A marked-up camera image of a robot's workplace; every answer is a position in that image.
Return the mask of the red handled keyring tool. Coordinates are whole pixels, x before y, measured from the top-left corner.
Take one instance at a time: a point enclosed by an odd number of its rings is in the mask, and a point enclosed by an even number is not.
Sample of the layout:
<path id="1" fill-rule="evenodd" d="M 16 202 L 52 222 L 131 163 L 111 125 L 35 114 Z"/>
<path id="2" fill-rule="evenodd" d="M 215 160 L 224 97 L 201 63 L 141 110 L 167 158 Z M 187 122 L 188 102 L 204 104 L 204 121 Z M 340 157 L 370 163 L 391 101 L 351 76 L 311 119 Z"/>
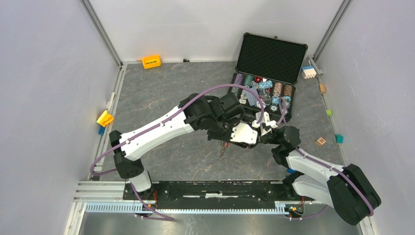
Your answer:
<path id="1" fill-rule="evenodd" d="M 224 154 L 226 149 L 228 148 L 229 143 L 226 141 L 220 141 L 220 145 L 219 145 L 219 159 L 223 160 L 224 159 Z"/>

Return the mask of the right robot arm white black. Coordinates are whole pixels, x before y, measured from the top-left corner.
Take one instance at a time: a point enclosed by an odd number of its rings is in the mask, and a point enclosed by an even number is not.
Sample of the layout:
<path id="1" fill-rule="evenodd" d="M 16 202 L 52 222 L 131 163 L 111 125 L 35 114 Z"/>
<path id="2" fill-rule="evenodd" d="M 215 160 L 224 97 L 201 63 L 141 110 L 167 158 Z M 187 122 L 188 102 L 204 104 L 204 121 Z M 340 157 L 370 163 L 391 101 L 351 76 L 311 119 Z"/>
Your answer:
<path id="1" fill-rule="evenodd" d="M 289 200 L 299 196 L 312 198 L 334 209 L 350 225 L 357 225 L 373 216 L 382 204 L 362 169 L 355 165 L 333 164 L 317 158 L 299 147 L 300 131 L 293 126 L 256 130 L 255 144 L 275 144 L 272 156 L 277 164 L 292 169 L 283 185 L 283 195 Z"/>

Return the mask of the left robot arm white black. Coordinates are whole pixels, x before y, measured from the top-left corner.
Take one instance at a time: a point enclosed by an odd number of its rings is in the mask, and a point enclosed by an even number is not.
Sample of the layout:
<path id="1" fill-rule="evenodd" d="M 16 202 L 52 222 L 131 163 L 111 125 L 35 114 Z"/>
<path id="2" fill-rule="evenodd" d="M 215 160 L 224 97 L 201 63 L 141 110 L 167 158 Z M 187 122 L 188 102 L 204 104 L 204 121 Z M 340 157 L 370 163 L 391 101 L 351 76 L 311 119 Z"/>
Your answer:
<path id="1" fill-rule="evenodd" d="M 181 135 L 206 130 L 209 140 L 228 141 L 231 130 L 245 111 L 236 95 L 218 98 L 190 95 L 163 117 L 128 133 L 114 130 L 109 134 L 114 147 L 114 163 L 122 179 L 127 179 L 141 199 L 154 193 L 150 175 L 141 157 L 153 148 Z"/>

